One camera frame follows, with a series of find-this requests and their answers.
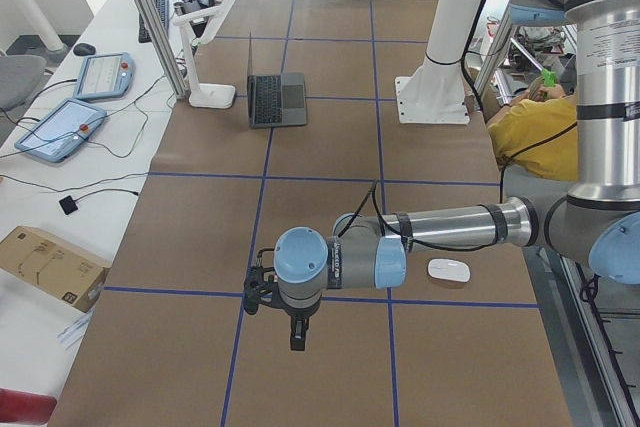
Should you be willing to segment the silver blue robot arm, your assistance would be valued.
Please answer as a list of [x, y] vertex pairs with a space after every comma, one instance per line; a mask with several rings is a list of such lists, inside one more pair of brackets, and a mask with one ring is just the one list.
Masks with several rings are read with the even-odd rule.
[[566, 193], [500, 204], [339, 217], [330, 237], [308, 227], [283, 233], [272, 266], [256, 264], [243, 308], [290, 318], [290, 347], [305, 347], [309, 320], [330, 289], [403, 283], [420, 249], [541, 245], [622, 284], [639, 280], [639, 0], [511, 0], [522, 25], [577, 28], [578, 179]]

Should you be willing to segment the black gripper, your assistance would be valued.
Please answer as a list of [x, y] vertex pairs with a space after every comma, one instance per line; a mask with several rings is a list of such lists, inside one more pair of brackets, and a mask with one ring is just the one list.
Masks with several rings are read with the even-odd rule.
[[290, 349], [304, 351], [310, 318], [316, 313], [316, 302], [304, 301], [302, 307], [288, 303], [281, 294], [274, 267], [263, 266], [263, 255], [274, 248], [260, 249], [255, 264], [250, 267], [243, 287], [243, 309], [255, 315], [260, 306], [283, 310], [290, 318]]

